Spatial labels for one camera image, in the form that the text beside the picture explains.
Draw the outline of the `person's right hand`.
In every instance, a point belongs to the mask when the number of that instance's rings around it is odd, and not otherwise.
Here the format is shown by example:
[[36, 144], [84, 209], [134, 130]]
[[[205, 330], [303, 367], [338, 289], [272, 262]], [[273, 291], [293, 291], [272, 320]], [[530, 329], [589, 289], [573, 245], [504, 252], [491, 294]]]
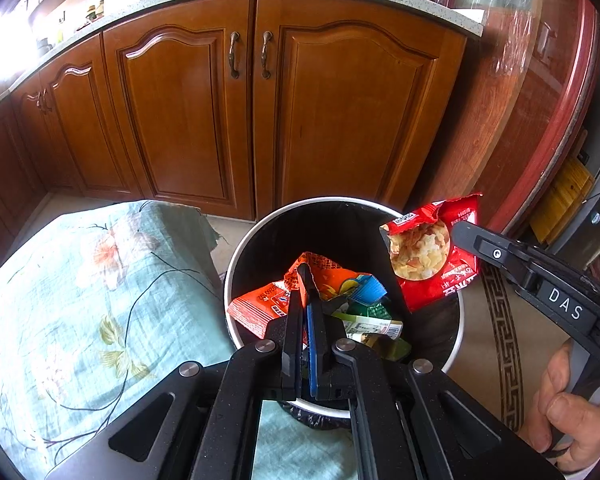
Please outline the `person's right hand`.
[[536, 452], [552, 447], [552, 430], [572, 439], [554, 465], [567, 479], [584, 479], [600, 460], [600, 404], [566, 391], [572, 343], [565, 342], [548, 361], [518, 436]]

